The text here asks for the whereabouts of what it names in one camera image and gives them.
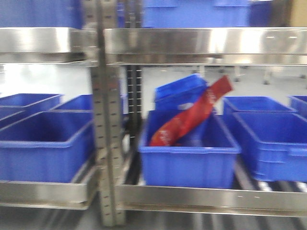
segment stainless steel shelf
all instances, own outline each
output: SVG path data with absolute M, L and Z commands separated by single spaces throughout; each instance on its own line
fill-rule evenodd
M 110 65 L 307 65 L 307 28 L 107 29 Z
M 70 183 L 0 181 L 0 206 L 86 210 L 97 192 L 99 175 L 93 161 Z
M 125 167 L 130 162 L 127 158 Z M 127 172 L 122 178 L 129 177 Z M 305 183 L 256 181 L 241 161 L 235 172 L 233 189 L 146 186 L 142 178 L 137 184 L 120 184 L 127 181 L 121 179 L 116 185 L 117 209 L 307 217 Z
M 84 31 L 67 27 L 0 28 L 0 63 L 85 60 Z

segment red plastic bag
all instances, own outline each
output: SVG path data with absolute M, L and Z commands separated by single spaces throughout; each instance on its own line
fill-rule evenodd
M 210 86 L 194 105 L 166 122 L 153 135 L 150 146 L 172 146 L 209 117 L 214 104 L 232 90 L 226 75 Z

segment perforated metal post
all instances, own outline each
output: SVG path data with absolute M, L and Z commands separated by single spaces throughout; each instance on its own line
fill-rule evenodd
M 141 28 L 142 1 L 125 0 L 126 28 Z M 130 145 L 135 144 L 142 121 L 142 69 L 140 66 L 127 66 L 127 91 L 129 107 Z
M 125 223 L 125 212 L 117 211 L 114 184 L 122 166 L 121 103 L 119 70 L 106 65 L 103 29 L 117 27 L 116 0 L 84 0 L 85 31 L 96 34 L 97 45 L 89 44 L 88 58 L 97 57 L 91 67 L 96 137 L 96 165 L 100 171 L 99 193 L 103 225 Z

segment floor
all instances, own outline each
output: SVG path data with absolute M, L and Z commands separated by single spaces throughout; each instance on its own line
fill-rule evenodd
M 144 116 L 153 109 L 153 89 L 161 84 L 187 76 L 196 67 L 143 68 Z M 274 67 L 270 85 L 263 85 L 265 69 L 241 70 L 241 81 L 233 82 L 229 95 L 267 95 L 288 104 L 290 94 L 307 94 L 307 80 L 300 78 L 306 68 Z M 233 68 L 225 68 L 234 79 Z M 217 68 L 201 68 L 201 74 L 212 83 L 222 74 Z M 0 72 L 2 96 L 17 92 L 64 93 L 64 101 L 78 94 L 90 93 L 88 70 L 53 65 L 6 66 Z M 222 112 L 221 102 L 217 105 Z M 98 198 L 86 211 L 38 208 L 0 207 L 0 230 L 101 230 Z M 307 230 L 307 218 L 268 218 L 254 216 L 210 215 L 198 213 L 127 212 L 127 225 L 121 230 Z

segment blue plastic crate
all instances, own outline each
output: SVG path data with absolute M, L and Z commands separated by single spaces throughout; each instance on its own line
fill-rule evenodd
M 184 110 L 196 102 L 207 89 L 199 74 L 192 74 L 155 89 L 156 110 Z
M 2 0 L 0 27 L 82 29 L 81 0 Z
M 307 118 L 307 96 L 290 96 L 291 107 L 298 111 L 298 114 Z
M 235 113 L 234 136 L 260 181 L 307 182 L 307 120 L 291 113 Z
M 65 103 L 62 103 L 56 107 L 54 107 L 52 110 L 64 110 L 64 111 L 70 111 L 70 110 L 93 110 L 93 96 L 91 94 L 87 95 L 80 95 L 78 97 L 75 97 Z
M 156 130 L 180 111 L 150 111 L 139 142 L 147 185 L 230 188 L 240 147 L 222 120 L 210 118 L 175 147 L 149 147 Z
M 0 129 L 0 180 L 67 183 L 93 150 L 91 113 L 38 113 Z
M 264 96 L 226 96 L 223 97 L 223 120 L 229 130 L 236 129 L 235 112 L 286 112 L 297 113 L 293 108 L 285 106 L 271 97 Z
M 61 94 L 20 93 L 0 98 L 1 108 L 23 109 L 25 116 L 47 111 L 60 103 Z
M 0 27 L 34 26 L 32 0 L 2 0 L 0 9 Z
M 249 26 L 249 0 L 145 0 L 145 28 Z
M 272 0 L 252 1 L 250 5 L 249 26 L 268 26 L 272 13 Z
M 18 108 L 0 108 L 0 128 L 24 118 L 24 111 Z

